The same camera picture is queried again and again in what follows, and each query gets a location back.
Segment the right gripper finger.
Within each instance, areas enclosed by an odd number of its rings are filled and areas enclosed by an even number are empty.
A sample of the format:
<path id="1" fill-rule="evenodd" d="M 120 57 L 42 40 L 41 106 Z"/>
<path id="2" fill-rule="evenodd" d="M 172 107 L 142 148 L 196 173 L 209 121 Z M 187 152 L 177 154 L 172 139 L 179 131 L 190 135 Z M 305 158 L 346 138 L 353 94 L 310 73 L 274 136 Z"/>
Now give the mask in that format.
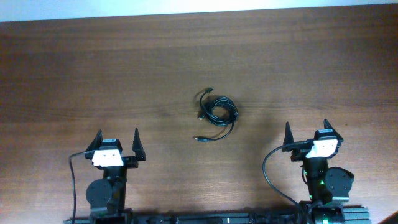
<path id="1" fill-rule="evenodd" d="M 285 124 L 285 136 L 282 145 L 282 152 L 289 152 L 291 151 L 291 145 L 294 143 L 294 137 L 292 134 L 292 130 L 290 128 L 290 124 L 287 121 Z"/>
<path id="2" fill-rule="evenodd" d="M 323 120 L 324 129 L 330 129 L 334 136 L 336 136 L 337 140 L 342 140 L 341 135 L 333 128 L 330 122 L 327 119 Z"/>

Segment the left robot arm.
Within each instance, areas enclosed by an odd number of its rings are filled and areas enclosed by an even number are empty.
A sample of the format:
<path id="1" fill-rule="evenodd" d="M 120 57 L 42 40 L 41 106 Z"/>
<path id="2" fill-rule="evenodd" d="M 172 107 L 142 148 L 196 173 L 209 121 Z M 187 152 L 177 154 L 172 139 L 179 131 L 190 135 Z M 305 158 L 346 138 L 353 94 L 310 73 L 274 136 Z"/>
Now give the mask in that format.
<path id="1" fill-rule="evenodd" d="M 133 156 L 122 155 L 118 139 L 104 139 L 99 130 L 85 151 L 85 158 L 103 171 L 103 177 L 93 181 L 86 190 L 90 204 L 90 223 L 133 222 L 133 211 L 125 207 L 127 170 L 135 169 L 146 160 L 138 129 L 134 130 Z"/>

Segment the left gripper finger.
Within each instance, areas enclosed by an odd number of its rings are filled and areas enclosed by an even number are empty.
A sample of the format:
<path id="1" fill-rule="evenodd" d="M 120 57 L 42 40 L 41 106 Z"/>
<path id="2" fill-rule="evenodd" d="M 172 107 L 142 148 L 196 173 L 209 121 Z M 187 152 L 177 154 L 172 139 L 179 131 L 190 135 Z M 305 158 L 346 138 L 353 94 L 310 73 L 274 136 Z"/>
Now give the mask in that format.
<path id="1" fill-rule="evenodd" d="M 103 141 L 103 132 L 102 130 L 98 130 L 96 133 L 96 136 L 94 140 L 90 143 L 90 145 L 87 147 L 86 152 L 92 152 L 100 148 L 101 143 Z"/>
<path id="2" fill-rule="evenodd" d="M 133 140 L 133 144 L 132 144 L 132 150 L 135 153 L 135 157 L 136 157 L 137 161 L 146 161 L 146 153 L 142 146 L 140 136 L 139 136 L 139 130 L 137 128 L 134 131 L 134 140 Z"/>

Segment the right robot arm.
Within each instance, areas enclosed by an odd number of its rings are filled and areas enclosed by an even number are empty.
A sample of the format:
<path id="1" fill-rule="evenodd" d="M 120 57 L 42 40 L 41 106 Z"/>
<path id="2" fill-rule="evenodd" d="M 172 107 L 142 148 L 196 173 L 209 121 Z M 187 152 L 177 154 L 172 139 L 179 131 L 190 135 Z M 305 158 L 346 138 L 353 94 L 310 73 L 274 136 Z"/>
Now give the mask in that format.
<path id="1" fill-rule="evenodd" d="M 307 183 L 309 202 L 302 202 L 305 223 L 343 223 L 341 206 L 349 201 L 354 175 L 340 167 L 330 167 L 328 160 L 338 154 L 344 139 L 327 119 L 324 128 L 315 131 L 312 139 L 295 141 L 290 124 L 285 124 L 284 152 L 290 152 L 292 162 L 302 163 L 302 177 Z"/>

